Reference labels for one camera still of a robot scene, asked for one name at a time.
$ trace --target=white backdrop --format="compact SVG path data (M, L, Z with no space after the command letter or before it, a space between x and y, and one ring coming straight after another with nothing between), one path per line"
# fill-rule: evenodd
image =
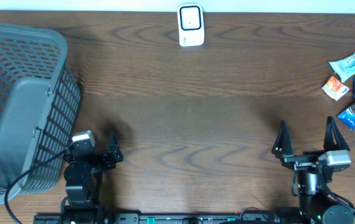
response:
M355 13L355 0L0 0L0 9L175 12L184 3L204 12Z

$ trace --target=wood grain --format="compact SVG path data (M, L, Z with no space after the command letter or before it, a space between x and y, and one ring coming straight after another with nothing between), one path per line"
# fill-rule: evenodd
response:
M297 153L321 149L326 117L353 102L351 92L335 102L320 88L333 74L328 61L355 52L355 15L204 17L204 45L182 48L175 13L0 11L0 22L67 39L84 90L75 131L91 129L101 151L115 130L125 155L102 187L110 210L297 206L292 172L270 153L280 121L288 121ZM337 123L353 165L331 188L355 204L355 130ZM12 209L24 223L57 213L64 185L61 176L44 194L15 198ZM0 223L10 222L0 206Z

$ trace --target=orange packet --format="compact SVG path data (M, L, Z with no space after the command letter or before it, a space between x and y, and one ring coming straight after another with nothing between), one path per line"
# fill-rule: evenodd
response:
M329 97L334 100L339 100L345 93L349 91L349 88L342 84L338 79L334 76L330 77L327 83L321 87Z

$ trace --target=plastic basket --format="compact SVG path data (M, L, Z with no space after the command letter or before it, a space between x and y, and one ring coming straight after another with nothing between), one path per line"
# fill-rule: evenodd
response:
M66 57L56 31L0 24L0 204L12 181L59 153L71 135L80 91ZM10 198L50 189L61 164L25 176Z

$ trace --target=black cable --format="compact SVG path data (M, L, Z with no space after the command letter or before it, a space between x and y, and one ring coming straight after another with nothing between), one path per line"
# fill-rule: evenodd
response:
M245 214L245 212L247 211L247 210L250 210L250 209L255 209L255 210L258 210L259 211L259 209L257 208L257 207L248 207L248 208L246 208L246 209L244 209L242 212L241 212L241 214L240 214L240 220L242 220L243 219L243 215ZM260 213L261 215L262 215L262 217L267 221L268 219L266 218L266 216L261 212Z
M323 184L323 188L327 192L327 194L330 194L335 201L337 201L339 204L341 204L342 206L346 207L347 209L349 209L350 211L355 213L355 208L354 208L353 204L348 199L332 192L331 189L327 186L326 181L324 179L323 166L321 166L321 165L318 165L318 175L321 180L321 184Z
M9 186L9 188L7 188L6 193L4 194L4 206L6 207L7 212L9 213L10 217L18 224L22 224L20 222L20 220L18 220L18 218L15 216L15 214L11 211L10 205L9 205L9 193L11 191L11 189L15 186L16 183L18 183L25 175L30 174L32 171L34 171L35 169L37 169L40 166L43 166L47 163L52 162L53 160L55 160L56 158L58 158L59 156L63 155L65 153L65 150L61 151L60 153L58 153L57 155L51 157L50 159L41 162L40 164L30 168L29 170L25 171L23 174L21 174L15 181L13 181L13 183L11 183L11 185Z
M295 181L296 181L296 171L294 171L294 178L292 179L291 194L294 197L297 197L298 195L295 193Z

